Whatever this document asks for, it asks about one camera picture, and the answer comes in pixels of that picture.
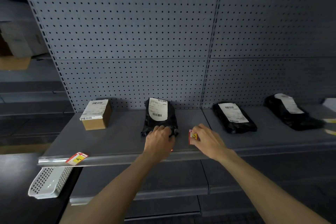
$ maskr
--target barcode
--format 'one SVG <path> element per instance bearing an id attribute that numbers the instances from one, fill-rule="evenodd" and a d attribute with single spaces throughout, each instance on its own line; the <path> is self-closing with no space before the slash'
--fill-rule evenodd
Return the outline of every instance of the barcode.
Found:
<path id="1" fill-rule="evenodd" d="M 162 114 L 153 113 L 154 116 L 162 117 Z"/>

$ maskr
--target label tag in hand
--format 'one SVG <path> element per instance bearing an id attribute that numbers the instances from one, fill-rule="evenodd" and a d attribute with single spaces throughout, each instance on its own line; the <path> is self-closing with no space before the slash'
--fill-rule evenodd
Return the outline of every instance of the label tag in hand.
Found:
<path id="1" fill-rule="evenodd" d="M 189 145 L 190 145 L 190 140 L 200 141 L 197 133 L 193 134 L 193 130 L 192 129 L 189 129 Z"/>
<path id="2" fill-rule="evenodd" d="M 72 166 L 77 165 L 79 162 L 81 162 L 84 158 L 87 158 L 88 155 L 82 153 L 82 152 L 78 152 L 76 154 L 74 154 L 73 156 L 71 156 L 67 161 L 65 161 L 65 163 L 68 163 Z"/>

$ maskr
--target gray pegboard panel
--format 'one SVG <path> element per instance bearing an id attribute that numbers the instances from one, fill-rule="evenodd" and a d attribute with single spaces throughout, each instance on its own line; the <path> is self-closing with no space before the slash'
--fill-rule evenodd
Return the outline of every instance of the gray pegboard panel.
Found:
<path id="1" fill-rule="evenodd" d="M 207 59 L 57 61 L 76 111 L 92 99 L 114 110 L 145 109 L 149 97 L 177 109 L 199 108 Z"/>
<path id="2" fill-rule="evenodd" d="M 318 103 L 336 95 L 336 58 L 210 59 L 201 107 L 219 101 L 262 105 L 285 93 L 298 103 Z"/>
<path id="3" fill-rule="evenodd" d="M 92 60 L 207 58 L 217 0 L 30 1 L 57 60 Z"/>
<path id="4" fill-rule="evenodd" d="M 334 57 L 331 0 L 219 0 L 212 58 Z"/>

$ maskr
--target hand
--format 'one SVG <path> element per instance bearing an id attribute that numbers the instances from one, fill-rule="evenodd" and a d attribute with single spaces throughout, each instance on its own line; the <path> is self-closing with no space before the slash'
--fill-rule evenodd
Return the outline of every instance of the hand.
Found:
<path id="1" fill-rule="evenodd" d="M 154 163 L 159 163 L 167 158 L 175 144 L 175 136 L 169 138 L 171 130 L 169 127 L 155 126 L 146 137 L 143 154 L 147 155 Z"/>
<path id="2" fill-rule="evenodd" d="M 207 128 L 203 124 L 195 126 L 192 129 L 192 132 L 197 133 L 200 141 L 192 139 L 190 140 L 190 144 L 195 145 L 209 158 L 219 161 L 219 158 L 229 150 L 225 146 L 219 134 Z"/>

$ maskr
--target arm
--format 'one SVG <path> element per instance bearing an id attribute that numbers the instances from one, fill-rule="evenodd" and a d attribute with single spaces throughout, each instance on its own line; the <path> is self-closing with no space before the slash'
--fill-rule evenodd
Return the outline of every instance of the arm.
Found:
<path id="1" fill-rule="evenodd" d="M 193 140 L 191 143 L 230 172 L 266 224 L 329 223 L 226 148 L 218 133 L 203 124 L 192 131 L 201 141 Z"/>
<path id="2" fill-rule="evenodd" d="M 169 127 L 156 126 L 146 137 L 143 153 L 95 196 L 76 217 L 77 223 L 116 224 L 124 220 L 143 179 L 168 157 L 175 143 Z"/>

